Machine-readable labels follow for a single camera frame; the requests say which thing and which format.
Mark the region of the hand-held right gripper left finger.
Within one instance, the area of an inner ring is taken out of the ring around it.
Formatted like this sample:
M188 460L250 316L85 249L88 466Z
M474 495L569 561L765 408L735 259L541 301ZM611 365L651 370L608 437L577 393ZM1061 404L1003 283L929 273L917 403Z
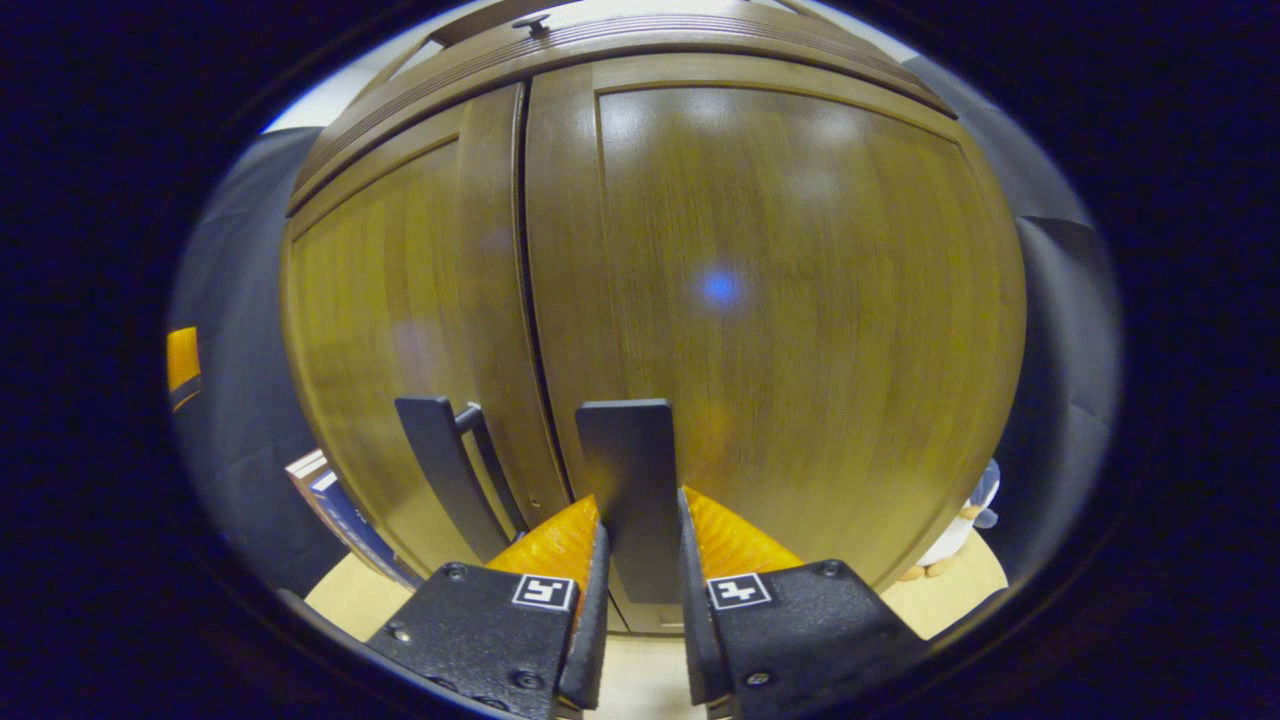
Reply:
M599 705L609 552L588 496L483 565L439 566L367 646L480 705L577 719Z

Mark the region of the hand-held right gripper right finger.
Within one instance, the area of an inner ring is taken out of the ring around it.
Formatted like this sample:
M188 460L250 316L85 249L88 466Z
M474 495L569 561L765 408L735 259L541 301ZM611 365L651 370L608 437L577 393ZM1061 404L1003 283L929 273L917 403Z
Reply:
M709 719L809 719L904 675L920 638L846 562L774 570L712 568L722 519L678 491L687 683Z

